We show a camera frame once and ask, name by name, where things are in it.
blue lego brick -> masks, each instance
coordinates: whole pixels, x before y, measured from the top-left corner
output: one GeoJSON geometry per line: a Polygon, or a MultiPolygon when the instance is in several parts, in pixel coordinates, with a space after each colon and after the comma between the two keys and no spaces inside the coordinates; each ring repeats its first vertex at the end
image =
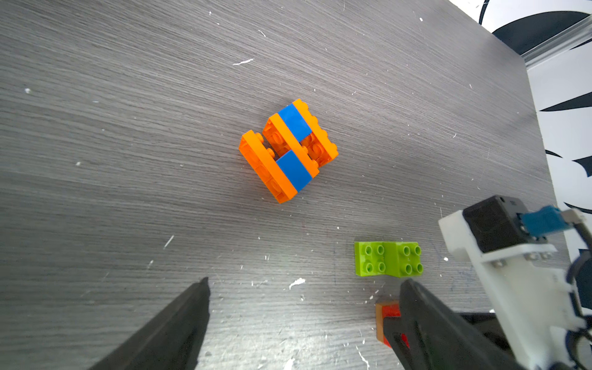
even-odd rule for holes
{"type": "Polygon", "coordinates": [[[547,205],[537,212],[525,213],[521,217],[524,227],[530,235],[539,237],[569,229],[561,216],[561,211],[552,205],[547,205]]]}
{"type": "Polygon", "coordinates": [[[281,156],[276,163],[284,171],[296,191],[301,191],[313,179],[292,150],[281,156]]]}
{"type": "Polygon", "coordinates": [[[278,114],[282,117],[282,121],[288,126],[288,129],[292,132],[292,135],[294,135],[298,142],[303,141],[305,137],[313,133],[312,129],[308,126],[294,104],[290,104],[280,110],[278,114]]]}

wood grain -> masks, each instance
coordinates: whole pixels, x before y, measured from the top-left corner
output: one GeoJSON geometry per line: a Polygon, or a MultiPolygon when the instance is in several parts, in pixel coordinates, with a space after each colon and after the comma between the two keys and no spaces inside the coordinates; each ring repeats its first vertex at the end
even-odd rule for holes
{"type": "Polygon", "coordinates": [[[553,200],[522,60],[447,0],[6,0],[0,41],[3,369],[88,367],[204,276],[199,368],[397,368],[353,241],[489,310],[437,220],[553,200]],[[297,98],[340,155],[279,205],[237,148],[297,98]]]}

lime green lego brick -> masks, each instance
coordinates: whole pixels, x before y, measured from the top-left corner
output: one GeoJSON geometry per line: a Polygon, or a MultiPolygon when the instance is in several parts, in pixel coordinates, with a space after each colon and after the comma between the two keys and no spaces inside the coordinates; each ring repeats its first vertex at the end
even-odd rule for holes
{"type": "Polygon", "coordinates": [[[383,242],[385,274],[406,278],[419,276],[423,273],[420,260],[422,249],[418,243],[412,242],[383,242]]]}
{"type": "Polygon", "coordinates": [[[382,242],[356,242],[353,246],[358,276],[384,275],[384,246],[382,242]]]}

white bracket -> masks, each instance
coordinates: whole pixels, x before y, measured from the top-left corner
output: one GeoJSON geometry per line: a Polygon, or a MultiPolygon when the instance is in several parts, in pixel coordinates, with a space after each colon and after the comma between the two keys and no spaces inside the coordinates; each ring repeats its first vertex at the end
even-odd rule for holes
{"type": "Polygon", "coordinates": [[[470,261],[481,280],[519,364],[548,369],[572,363],[565,348],[566,330],[585,328],[574,313],[565,271],[532,264],[534,256],[556,252],[551,244],[519,244],[483,253],[457,211],[439,220],[448,251],[470,261]]]}

white wall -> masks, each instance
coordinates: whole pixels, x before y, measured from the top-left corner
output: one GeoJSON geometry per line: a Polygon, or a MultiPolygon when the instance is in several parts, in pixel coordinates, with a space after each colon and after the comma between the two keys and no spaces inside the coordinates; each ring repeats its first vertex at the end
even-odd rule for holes
{"type": "MultiPolygon", "coordinates": [[[[530,88],[547,155],[558,207],[565,203],[592,210],[592,176],[575,159],[592,156],[592,107],[542,112],[555,104],[592,91],[592,43],[569,50],[528,70],[530,88]]],[[[592,214],[586,214],[592,230],[592,214]]],[[[577,233],[565,233],[570,256],[586,249],[577,233]]]]}
{"type": "MultiPolygon", "coordinates": [[[[475,21],[479,21],[484,0],[451,0],[475,21]]],[[[490,32],[533,14],[576,11],[592,14],[591,0],[489,0],[482,26],[490,32]]],[[[542,112],[555,104],[592,92],[592,42],[560,54],[528,70],[530,88],[539,119],[556,204],[566,210],[571,204],[592,210],[592,176],[576,159],[592,156],[592,107],[542,112]]],[[[592,214],[586,214],[592,229],[592,214]]],[[[565,233],[570,257],[586,249],[574,230],[565,233]]]]}

